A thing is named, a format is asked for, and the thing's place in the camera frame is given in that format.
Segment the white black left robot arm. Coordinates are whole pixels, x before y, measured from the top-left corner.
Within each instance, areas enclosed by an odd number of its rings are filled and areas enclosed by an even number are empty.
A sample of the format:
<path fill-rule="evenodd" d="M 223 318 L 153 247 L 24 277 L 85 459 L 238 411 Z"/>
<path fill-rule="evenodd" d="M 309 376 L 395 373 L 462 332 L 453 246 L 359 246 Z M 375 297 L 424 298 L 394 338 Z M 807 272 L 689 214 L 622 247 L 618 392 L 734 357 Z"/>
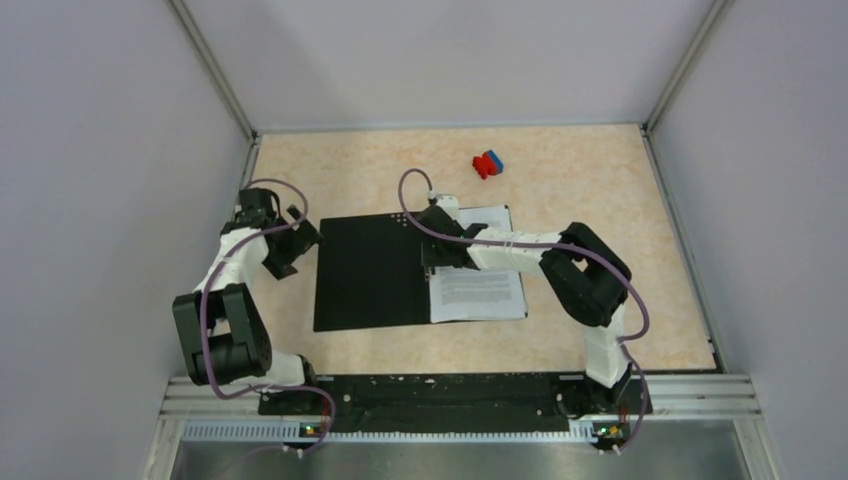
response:
<path fill-rule="evenodd" d="M 260 270 L 276 280 L 296 274 L 294 262 L 322 240 L 296 206 L 281 207 L 276 192 L 252 187 L 239 193 L 207 274 L 172 303 L 194 384 L 222 386 L 254 378 L 267 389 L 283 387 L 283 401 L 297 413 L 317 407 L 321 388 L 312 365 L 302 355 L 274 349 L 251 286 Z"/>

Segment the white printed paper stack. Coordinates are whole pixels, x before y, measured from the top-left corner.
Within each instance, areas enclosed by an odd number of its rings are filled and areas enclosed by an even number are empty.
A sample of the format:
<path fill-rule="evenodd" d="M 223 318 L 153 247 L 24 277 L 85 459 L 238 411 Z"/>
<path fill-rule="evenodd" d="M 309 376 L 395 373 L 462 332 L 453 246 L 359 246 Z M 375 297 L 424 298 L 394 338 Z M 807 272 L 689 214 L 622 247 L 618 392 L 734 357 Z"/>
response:
<path fill-rule="evenodd" d="M 430 322 L 520 320 L 526 297 L 516 271 L 437 267 L 429 275 Z"/>

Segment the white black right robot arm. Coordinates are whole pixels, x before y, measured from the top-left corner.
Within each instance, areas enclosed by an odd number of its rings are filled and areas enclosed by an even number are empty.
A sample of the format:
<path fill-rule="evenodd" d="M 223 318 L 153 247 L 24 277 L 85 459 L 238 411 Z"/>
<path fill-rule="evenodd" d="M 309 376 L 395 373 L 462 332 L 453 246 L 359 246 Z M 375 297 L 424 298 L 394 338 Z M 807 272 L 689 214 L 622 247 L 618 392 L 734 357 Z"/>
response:
<path fill-rule="evenodd" d="M 583 223 L 529 234 L 487 223 L 462 225 L 458 214 L 455 197 L 436 195 L 426 209 L 407 216 L 426 236 L 423 265 L 544 277 L 565 312 L 583 327 L 589 404 L 614 411 L 626 400 L 632 368 L 620 341 L 632 278 L 626 264 Z"/>

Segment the teal and black file folder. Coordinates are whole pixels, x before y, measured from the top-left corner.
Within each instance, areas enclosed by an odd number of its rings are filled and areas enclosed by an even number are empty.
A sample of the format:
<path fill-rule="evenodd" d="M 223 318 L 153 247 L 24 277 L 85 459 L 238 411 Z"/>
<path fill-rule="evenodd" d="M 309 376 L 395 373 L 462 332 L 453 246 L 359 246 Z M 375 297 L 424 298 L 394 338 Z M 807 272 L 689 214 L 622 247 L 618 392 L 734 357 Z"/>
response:
<path fill-rule="evenodd" d="M 424 234 L 402 213 L 325 218 L 320 231 L 314 331 L 437 325 Z"/>

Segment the red and blue toy block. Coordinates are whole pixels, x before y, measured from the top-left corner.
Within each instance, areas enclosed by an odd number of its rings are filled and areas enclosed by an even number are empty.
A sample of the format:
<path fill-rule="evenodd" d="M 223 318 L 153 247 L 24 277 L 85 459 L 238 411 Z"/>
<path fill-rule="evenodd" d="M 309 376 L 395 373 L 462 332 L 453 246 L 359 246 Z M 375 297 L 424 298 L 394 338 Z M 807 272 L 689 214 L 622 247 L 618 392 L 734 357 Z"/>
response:
<path fill-rule="evenodd" d="M 504 170 L 504 164 L 493 150 L 487 150 L 471 161 L 472 167 L 478 176 L 486 180 L 490 177 L 500 175 Z"/>

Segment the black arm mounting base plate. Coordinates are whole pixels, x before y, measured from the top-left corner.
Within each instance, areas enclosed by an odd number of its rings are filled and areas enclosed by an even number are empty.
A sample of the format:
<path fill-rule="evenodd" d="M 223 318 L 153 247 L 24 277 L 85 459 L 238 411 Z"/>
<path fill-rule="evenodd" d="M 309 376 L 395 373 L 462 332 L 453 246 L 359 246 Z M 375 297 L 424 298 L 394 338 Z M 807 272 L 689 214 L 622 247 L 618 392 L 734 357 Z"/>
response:
<path fill-rule="evenodd" d="M 593 415 L 615 421 L 650 414 L 638 376 L 608 401 L 582 373 L 462 373 L 320 377 L 318 393 L 266 393 L 261 416 L 335 417 L 333 433 L 535 433 L 565 431 Z"/>

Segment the aluminium front frame rail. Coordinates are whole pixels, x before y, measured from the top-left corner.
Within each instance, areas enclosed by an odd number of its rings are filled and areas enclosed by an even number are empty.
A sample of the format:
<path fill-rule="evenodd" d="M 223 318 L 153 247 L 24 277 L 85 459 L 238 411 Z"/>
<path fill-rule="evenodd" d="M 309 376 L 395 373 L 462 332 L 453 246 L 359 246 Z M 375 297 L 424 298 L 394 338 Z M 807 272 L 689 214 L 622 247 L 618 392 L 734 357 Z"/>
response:
<path fill-rule="evenodd" d="M 576 374 L 336 375 L 219 399 L 172 379 L 147 479 L 780 479 L 751 380 L 651 374 L 617 402 Z"/>

